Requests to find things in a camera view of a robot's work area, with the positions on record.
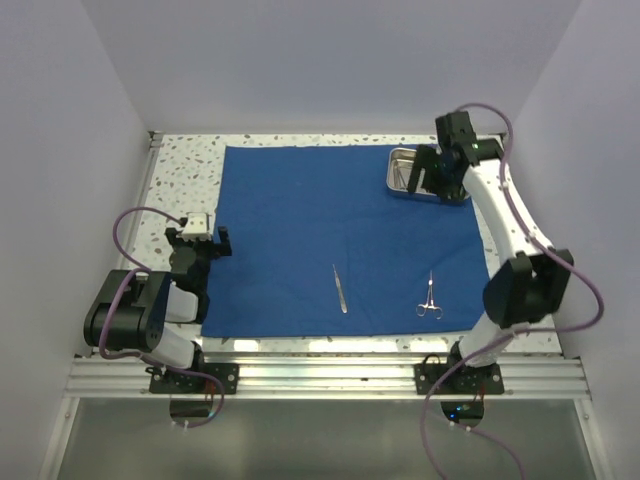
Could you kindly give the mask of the stainless steel instrument tray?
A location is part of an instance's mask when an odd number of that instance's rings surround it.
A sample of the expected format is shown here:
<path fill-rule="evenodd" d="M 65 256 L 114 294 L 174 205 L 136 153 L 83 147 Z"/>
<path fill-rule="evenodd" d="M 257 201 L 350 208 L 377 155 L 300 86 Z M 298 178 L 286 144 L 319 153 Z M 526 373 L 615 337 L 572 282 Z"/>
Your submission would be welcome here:
<path fill-rule="evenodd" d="M 446 198 L 439 197 L 436 193 L 423 186 L 426 170 L 419 171 L 416 191 L 408 191 L 413 164 L 417 156 L 416 149 L 394 148 L 389 154 L 386 187 L 390 195 L 405 199 L 430 203 L 463 204 L 471 198 L 469 192 L 463 187 L 453 190 Z"/>

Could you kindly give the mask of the silver surgical forceps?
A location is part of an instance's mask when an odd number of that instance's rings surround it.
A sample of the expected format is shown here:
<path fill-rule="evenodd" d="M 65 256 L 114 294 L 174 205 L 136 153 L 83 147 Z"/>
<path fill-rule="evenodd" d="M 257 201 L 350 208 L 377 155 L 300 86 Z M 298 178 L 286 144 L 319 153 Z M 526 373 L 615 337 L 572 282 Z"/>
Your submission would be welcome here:
<path fill-rule="evenodd" d="M 417 316 L 424 317 L 427 314 L 432 314 L 433 317 L 437 320 L 443 317 L 442 308 L 440 306 L 437 306 L 434 300 L 434 280 L 432 271 L 429 272 L 426 299 L 422 303 L 416 305 Z"/>

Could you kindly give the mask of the silver scalpel handle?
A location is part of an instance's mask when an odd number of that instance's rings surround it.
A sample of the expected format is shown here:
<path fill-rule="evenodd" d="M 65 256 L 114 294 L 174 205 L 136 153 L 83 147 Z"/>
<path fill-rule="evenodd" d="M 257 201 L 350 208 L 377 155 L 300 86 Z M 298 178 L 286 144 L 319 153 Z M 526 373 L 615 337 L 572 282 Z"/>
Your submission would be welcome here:
<path fill-rule="evenodd" d="M 342 288 L 341 279 L 340 279 L 340 276 L 338 274 L 338 271 L 337 271 L 337 268 L 336 268 L 335 264 L 332 264 L 332 270 L 333 270 L 334 281 L 335 281 L 335 285 L 336 285 L 336 289 L 337 289 L 337 294 L 338 294 L 338 298 L 339 298 L 339 304 L 340 304 L 341 312 L 343 314 L 347 314 L 348 313 L 348 306 L 347 306 L 347 302 L 346 302 L 346 297 L 344 295 L 344 290 Z"/>

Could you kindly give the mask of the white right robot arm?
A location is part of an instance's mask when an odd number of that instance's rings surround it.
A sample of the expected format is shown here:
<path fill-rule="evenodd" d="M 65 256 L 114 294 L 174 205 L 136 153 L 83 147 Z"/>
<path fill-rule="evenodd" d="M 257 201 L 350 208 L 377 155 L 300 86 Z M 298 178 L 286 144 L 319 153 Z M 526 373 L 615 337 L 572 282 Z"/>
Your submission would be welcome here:
<path fill-rule="evenodd" d="M 422 187 L 447 203 L 470 198 L 483 216 L 500 266 L 482 294 L 484 311 L 446 358 L 428 354 L 414 367 L 420 395 L 501 394 L 499 355 L 524 330 L 555 313 L 574 260 L 539 233 L 505 159 L 510 149 L 481 139 L 464 108 L 435 121 L 435 147 L 416 149 L 408 189 Z"/>

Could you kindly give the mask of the blue surgical cloth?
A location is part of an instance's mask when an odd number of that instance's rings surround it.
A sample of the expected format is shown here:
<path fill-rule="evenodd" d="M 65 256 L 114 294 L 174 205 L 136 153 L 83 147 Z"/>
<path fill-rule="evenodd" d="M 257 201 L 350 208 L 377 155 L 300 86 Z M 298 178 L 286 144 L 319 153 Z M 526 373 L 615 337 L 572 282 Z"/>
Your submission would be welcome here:
<path fill-rule="evenodd" d="M 489 275 L 471 203 L 388 193 L 386 146 L 228 148 L 216 222 L 232 255 L 208 283 L 207 337 L 471 329 Z M 336 265 L 348 313 L 340 309 Z M 433 272 L 443 317 L 416 315 Z"/>

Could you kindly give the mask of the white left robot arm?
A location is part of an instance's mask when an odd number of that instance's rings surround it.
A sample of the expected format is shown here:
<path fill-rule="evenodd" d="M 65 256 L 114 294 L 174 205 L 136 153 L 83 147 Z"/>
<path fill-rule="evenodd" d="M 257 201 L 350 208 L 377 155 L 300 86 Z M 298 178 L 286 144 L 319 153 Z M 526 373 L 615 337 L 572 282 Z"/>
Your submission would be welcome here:
<path fill-rule="evenodd" d="M 168 228 L 168 271 L 110 271 L 85 317 L 86 344 L 107 359 L 136 356 L 172 367 L 172 379 L 182 390 L 201 390 L 208 369 L 198 360 L 200 348 L 166 325 L 201 324 L 206 318 L 212 262 L 232 254 L 228 229 L 219 227 L 217 233 L 218 240 L 197 239 Z"/>

